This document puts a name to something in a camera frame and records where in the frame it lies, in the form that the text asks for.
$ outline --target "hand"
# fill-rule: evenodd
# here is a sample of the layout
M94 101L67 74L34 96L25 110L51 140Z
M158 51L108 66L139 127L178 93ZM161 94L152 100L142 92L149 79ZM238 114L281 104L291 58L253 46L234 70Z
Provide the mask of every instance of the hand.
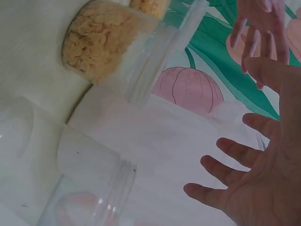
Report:
M188 196L225 212L240 226L301 225L301 68L267 58L249 58L246 68L280 95L280 121L249 113L243 122L270 139L265 152L221 138L217 146L240 164L237 171L204 156L201 164L228 188L197 184Z
M284 0L237 0L238 16L230 38L231 47L235 47L247 20L251 24L246 38L241 68L247 73L245 59L252 57L261 35L261 57L271 57L272 42L275 42L277 60L287 64L289 49L285 29Z

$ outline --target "plastic container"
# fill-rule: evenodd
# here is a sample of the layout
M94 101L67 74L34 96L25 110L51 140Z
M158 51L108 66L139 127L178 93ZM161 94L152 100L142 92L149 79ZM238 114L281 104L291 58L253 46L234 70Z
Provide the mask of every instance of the plastic container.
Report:
M62 59L67 69L143 106L183 34L121 4L90 1L67 30Z
M16 217L8 222L108 226L118 221L134 165L25 98L0 104L0 131L0 205Z
M206 0L132 0L130 7L163 20L179 29L175 48L184 50L201 23L209 2Z

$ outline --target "empty glass jar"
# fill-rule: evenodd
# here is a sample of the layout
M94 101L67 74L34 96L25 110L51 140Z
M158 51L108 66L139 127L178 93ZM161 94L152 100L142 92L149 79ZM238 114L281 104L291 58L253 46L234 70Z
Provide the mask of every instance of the empty glass jar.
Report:
M0 205L13 213L7 225L118 221L136 173L118 153L25 98L0 104L0 147Z

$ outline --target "cornflakes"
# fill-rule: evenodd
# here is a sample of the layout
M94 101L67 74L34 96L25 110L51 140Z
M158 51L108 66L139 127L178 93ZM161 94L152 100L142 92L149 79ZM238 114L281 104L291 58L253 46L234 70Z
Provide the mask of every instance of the cornflakes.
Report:
M132 0L130 7L151 15L154 18L162 19L169 1L170 0Z
M71 23L64 39L64 64L100 83L116 72L137 35L139 18L122 5L92 1Z

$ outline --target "glass jar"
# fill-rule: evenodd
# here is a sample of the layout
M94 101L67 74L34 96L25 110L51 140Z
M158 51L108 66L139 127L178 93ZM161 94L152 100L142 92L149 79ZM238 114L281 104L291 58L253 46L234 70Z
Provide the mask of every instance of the glass jar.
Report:
M136 93L149 96L177 33L173 26L121 4L90 1L67 30L62 60L67 69L128 100ZM137 87L141 82L147 93Z
M7 223L117 222L136 174L118 153L25 98L0 103L0 147L0 206L14 213Z

